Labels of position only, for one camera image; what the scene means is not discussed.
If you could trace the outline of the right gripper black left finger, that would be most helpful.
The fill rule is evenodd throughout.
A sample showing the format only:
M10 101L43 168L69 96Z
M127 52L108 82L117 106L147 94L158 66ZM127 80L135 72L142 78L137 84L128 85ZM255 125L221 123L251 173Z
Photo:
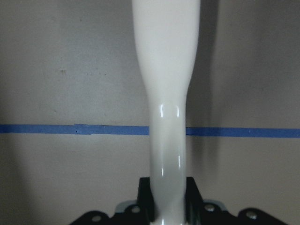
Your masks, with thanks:
M137 205L148 223L155 221L156 210L149 177L141 177L139 179Z

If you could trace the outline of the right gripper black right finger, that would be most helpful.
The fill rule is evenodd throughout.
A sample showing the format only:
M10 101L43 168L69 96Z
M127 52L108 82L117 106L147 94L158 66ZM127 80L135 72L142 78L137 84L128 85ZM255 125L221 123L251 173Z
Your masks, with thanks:
M185 208L186 221L188 223L201 222L203 198L193 177L187 177Z

